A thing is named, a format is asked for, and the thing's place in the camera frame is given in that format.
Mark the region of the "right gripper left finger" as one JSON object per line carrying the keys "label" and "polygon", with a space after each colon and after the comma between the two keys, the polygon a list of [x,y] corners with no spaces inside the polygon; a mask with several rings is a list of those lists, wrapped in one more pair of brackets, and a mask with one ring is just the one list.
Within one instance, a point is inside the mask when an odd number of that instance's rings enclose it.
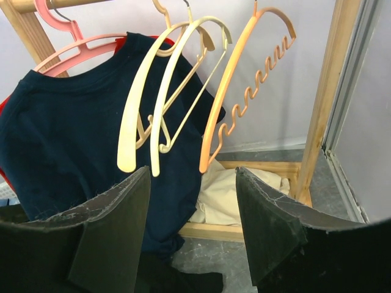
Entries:
{"label": "right gripper left finger", "polygon": [[1,291],[133,292],[149,196],[142,167],[44,221],[2,221]]}

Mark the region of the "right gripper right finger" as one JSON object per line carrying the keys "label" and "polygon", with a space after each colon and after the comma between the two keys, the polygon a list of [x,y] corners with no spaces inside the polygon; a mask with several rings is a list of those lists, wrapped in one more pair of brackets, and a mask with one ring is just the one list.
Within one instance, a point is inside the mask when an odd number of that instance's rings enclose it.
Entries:
{"label": "right gripper right finger", "polygon": [[310,208],[244,167],[236,193],[258,292],[389,292],[390,220],[359,223]]}

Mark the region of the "black t shirt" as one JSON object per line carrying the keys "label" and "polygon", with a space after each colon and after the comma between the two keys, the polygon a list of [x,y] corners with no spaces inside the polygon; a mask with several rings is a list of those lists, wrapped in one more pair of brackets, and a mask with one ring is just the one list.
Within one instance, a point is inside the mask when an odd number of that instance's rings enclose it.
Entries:
{"label": "black t shirt", "polygon": [[218,293],[223,290],[224,281],[221,273],[184,273],[153,254],[140,255],[134,292]]}

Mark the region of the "navy blue t shirt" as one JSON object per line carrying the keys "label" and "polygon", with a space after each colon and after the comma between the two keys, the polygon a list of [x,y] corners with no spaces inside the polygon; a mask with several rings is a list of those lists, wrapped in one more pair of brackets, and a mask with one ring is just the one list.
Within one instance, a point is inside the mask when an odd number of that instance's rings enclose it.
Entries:
{"label": "navy blue t shirt", "polygon": [[[146,51],[141,38],[101,65],[70,78],[30,71],[1,113],[1,170],[29,220],[80,205],[126,178],[116,166],[123,108]],[[152,178],[142,251],[168,260],[184,244],[202,177]]]}

